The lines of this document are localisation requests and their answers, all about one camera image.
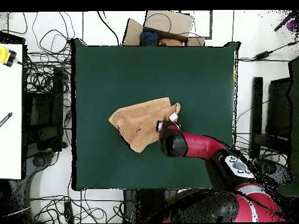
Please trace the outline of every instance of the white desk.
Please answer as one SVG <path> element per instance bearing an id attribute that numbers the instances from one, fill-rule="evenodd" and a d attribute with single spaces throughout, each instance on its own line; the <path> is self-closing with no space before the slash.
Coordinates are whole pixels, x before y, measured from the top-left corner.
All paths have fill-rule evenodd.
<path id="1" fill-rule="evenodd" d="M 17 53 L 22 62 L 22 45 L 1 44 Z M 0 121 L 12 116 L 0 127 L 0 179 L 21 179 L 22 154 L 22 66 L 0 65 Z"/>

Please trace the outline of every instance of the sticker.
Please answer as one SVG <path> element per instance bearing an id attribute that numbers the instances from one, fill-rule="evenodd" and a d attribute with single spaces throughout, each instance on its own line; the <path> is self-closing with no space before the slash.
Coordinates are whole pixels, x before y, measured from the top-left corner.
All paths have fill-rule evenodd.
<path id="1" fill-rule="evenodd" d="M 234 83 L 237 81 L 237 71 L 234 71 Z"/>

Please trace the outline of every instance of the pen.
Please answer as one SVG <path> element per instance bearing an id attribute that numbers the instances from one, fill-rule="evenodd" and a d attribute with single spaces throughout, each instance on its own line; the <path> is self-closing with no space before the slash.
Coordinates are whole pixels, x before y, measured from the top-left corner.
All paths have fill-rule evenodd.
<path id="1" fill-rule="evenodd" d="M 0 127 L 4 125 L 5 122 L 9 120 L 9 118 L 12 116 L 12 113 L 7 114 L 7 116 L 0 121 Z"/>

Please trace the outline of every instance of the plug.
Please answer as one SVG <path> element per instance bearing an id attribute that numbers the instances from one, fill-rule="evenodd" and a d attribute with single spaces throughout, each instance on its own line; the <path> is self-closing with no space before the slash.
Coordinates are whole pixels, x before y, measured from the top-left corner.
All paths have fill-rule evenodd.
<path id="1" fill-rule="evenodd" d="M 293 45 L 296 45 L 298 43 L 298 41 L 295 41 L 295 42 L 290 42 L 287 44 L 287 46 L 293 46 Z"/>
<path id="2" fill-rule="evenodd" d="M 65 115 L 65 120 L 69 120 L 72 117 L 72 111 L 69 111 L 67 115 Z"/>

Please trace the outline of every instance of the purple object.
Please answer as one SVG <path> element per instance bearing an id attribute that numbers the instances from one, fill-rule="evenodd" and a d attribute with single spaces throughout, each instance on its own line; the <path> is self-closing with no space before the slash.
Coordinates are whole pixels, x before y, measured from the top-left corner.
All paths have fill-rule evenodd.
<path id="1" fill-rule="evenodd" d="M 288 31 L 294 31 L 295 29 L 298 29 L 298 28 L 299 28 L 299 24 L 294 20 L 287 23 Z"/>

